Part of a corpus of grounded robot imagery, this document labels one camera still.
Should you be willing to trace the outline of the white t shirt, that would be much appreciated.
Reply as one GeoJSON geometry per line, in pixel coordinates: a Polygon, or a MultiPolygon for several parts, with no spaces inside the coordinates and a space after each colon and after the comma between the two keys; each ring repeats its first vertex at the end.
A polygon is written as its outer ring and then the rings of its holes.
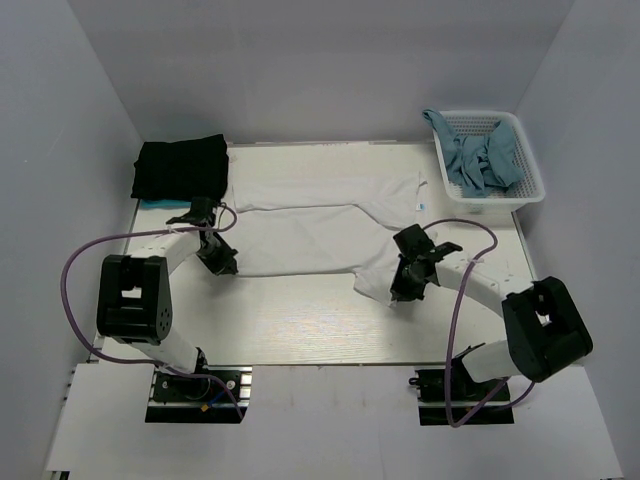
{"type": "Polygon", "coordinates": [[[351,273],[356,292],[390,306],[393,237],[426,220],[426,190],[419,173],[238,183],[225,238],[242,277],[351,273]]]}

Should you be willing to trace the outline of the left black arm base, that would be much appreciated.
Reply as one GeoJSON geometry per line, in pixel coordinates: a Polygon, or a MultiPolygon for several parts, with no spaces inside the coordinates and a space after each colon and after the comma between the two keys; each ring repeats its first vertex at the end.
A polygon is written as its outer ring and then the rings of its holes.
{"type": "MultiPolygon", "coordinates": [[[[249,407],[252,368],[211,366],[245,415],[249,407]]],[[[148,424],[240,424],[242,419],[224,388],[205,379],[187,379],[156,370],[152,377],[145,422],[148,424]]]]}

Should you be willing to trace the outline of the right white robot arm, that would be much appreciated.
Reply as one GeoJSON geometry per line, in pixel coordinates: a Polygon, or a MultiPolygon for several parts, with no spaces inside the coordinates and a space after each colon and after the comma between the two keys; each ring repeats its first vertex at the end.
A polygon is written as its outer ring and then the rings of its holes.
{"type": "Polygon", "coordinates": [[[400,255],[391,286],[394,301],[422,300],[427,285],[456,290],[502,320],[506,338],[462,354],[451,374],[453,390],[472,399],[489,380],[524,376],[541,383],[593,351],[593,340],[566,285],[540,281],[472,261],[447,245],[413,258],[400,255]]]}

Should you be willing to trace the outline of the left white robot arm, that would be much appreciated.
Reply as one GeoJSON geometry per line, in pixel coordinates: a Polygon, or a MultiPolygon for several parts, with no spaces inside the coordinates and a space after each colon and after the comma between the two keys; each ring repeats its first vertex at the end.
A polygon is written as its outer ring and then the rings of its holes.
{"type": "Polygon", "coordinates": [[[170,276],[191,257],[214,275],[235,275],[236,255],[218,233],[189,231],[163,234],[131,254],[107,256],[101,266],[99,334],[139,350],[168,372],[179,372],[180,391],[202,398],[212,377],[199,366],[201,351],[173,325],[170,276]]]}

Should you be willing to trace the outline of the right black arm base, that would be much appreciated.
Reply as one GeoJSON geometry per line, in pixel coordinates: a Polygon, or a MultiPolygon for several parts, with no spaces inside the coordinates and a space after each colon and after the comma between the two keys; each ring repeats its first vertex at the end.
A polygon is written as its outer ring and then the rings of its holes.
{"type": "MultiPolygon", "coordinates": [[[[418,415],[421,426],[447,426],[445,411],[444,370],[418,369],[409,378],[408,385],[417,394],[418,415]]],[[[496,394],[465,425],[509,425],[514,423],[511,395],[500,379],[474,383],[452,373],[451,410],[454,420],[462,419],[472,408],[494,389],[496,394]]]]}

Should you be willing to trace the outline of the folded teal t shirt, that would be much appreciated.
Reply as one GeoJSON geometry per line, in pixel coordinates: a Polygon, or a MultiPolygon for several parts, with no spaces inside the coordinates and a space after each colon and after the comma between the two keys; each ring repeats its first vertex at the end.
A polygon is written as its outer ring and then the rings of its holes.
{"type": "Polygon", "coordinates": [[[189,208],[191,203],[189,201],[178,200],[141,200],[139,202],[139,208],[144,210],[150,209],[185,209],[189,208]]]}

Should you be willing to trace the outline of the folded black t shirt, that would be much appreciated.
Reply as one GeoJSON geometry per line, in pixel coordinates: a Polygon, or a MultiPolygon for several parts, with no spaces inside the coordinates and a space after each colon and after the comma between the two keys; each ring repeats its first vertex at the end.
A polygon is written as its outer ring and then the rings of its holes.
{"type": "Polygon", "coordinates": [[[144,142],[134,162],[131,197],[146,201],[221,200],[229,155],[223,134],[175,142],[144,142]]]}

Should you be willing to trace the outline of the light blue crumpled t shirt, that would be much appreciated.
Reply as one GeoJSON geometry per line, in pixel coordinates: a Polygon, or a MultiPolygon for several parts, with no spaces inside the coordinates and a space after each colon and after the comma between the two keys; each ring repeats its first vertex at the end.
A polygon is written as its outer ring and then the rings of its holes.
{"type": "Polygon", "coordinates": [[[427,109],[422,115],[439,138],[448,179],[464,197],[485,198],[524,179],[515,164],[516,138],[509,124],[498,121],[489,134],[462,135],[440,112],[427,109]]]}

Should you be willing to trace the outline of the white plastic basket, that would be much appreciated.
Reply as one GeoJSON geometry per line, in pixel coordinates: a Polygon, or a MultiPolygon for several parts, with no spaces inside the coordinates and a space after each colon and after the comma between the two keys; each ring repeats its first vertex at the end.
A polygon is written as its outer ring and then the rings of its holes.
{"type": "Polygon", "coordinates": [[[544,199],[539,169],[516,116],[431,109],[422,116],[433,132],[452,213],[510,214],[544,199]]]}

